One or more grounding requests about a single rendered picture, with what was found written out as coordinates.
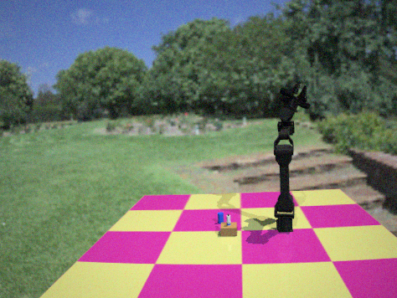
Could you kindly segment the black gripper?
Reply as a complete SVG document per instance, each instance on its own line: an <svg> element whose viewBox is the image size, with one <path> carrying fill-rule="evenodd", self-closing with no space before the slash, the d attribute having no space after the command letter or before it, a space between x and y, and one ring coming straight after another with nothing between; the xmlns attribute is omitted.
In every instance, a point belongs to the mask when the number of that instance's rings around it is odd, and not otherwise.
<svg viewBox="0 0 397 298"><path fill-rule="evenodd" d="M294 96L294 94L298 93L300 85L301 85L301 81L298 81L290 90L282 87L280 89L280 93L288 97L288 101L285 105L283 105L283 107L288 108L293 114L295 114L295 112L296 113L298 112L298 110L296 110L298 106L305 109L308 109L311 106L311 104L309 104L308 102L306 103L307 101L306 85L303 87L302 92L299 95Z"/></svg>

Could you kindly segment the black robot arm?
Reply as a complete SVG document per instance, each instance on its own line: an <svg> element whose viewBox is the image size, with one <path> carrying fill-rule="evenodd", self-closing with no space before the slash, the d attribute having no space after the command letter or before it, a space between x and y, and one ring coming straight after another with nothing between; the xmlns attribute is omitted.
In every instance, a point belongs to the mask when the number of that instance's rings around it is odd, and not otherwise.
<svg viewBox="0 0 397 298"><path fill-rule="evenodd" d="M278 218L276 227L279 233L282 233L293 232L294 203L289 189L289 163L293 155L293 140L290 136L293 135L295 129L294 121L291 121L294 114L288 108L282 108L279 116L281 121L277 123L279 133L274 141L274 156L276 156L276 161L280 166L281 192L274 208L274 217ZM288 140L291 145L277 145L280 140Z"/></svg>

